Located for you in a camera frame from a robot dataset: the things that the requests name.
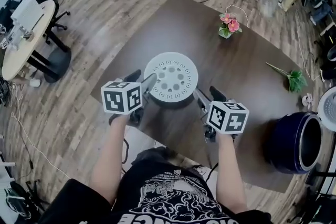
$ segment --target potted flower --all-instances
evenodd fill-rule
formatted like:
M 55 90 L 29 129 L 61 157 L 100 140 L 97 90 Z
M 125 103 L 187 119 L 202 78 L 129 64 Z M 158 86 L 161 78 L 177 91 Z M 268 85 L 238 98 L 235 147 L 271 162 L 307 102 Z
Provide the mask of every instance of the potted flower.
M 221 25 L 219 26 L 218 34 L 221 37 L 229 38 L 235 32 L 243 32 L 237 19 L 230 14 L 220 14 Z

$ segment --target light wood tabletop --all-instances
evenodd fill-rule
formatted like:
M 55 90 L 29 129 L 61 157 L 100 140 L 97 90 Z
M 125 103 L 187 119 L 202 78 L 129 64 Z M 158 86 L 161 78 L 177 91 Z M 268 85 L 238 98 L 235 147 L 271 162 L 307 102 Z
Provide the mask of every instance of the light wood tabletop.
M 43 34 L 47 30 L 52 16 L 55 12 L 55 2 L 47 0 L 40 4 L 44 14 L 33 28 L 34 38 L 32 41 L 22 39 L 18 45 L 18 50 L 7 49 L 5 52 L 4 62 L 2 66 L 2 76 L 5 80 L 12 80 L 20 72 L 33 53 L 37 45 L 43 38 Z

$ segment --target white perforated plate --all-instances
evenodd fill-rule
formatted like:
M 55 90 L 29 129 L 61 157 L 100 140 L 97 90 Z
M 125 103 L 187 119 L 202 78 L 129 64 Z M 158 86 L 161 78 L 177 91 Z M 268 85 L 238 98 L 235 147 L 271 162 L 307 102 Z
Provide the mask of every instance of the white perforated plate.
M 156 73 L 158 80 L 151 94 L 163 102 L 180 102 L 196 89 L 198 72 L 187 56 L 177 52 L 165 52 L 155 56 L 147 64 L 144 77 Z
M 330 88 L 321 97 L 318 116 L 325 127 L 336 132 L 336 87 Z

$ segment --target dark blue rice cooker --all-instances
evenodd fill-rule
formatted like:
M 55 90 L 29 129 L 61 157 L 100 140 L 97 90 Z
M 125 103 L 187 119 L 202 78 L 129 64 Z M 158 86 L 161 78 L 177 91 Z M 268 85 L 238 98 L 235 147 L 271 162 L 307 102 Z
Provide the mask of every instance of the dark blue rice cooker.
M 322 128 L 313 112 L 297 112 L 280 119 L 265 144 L 266 159 L 280 172 L 309 172 L 320 156 Z

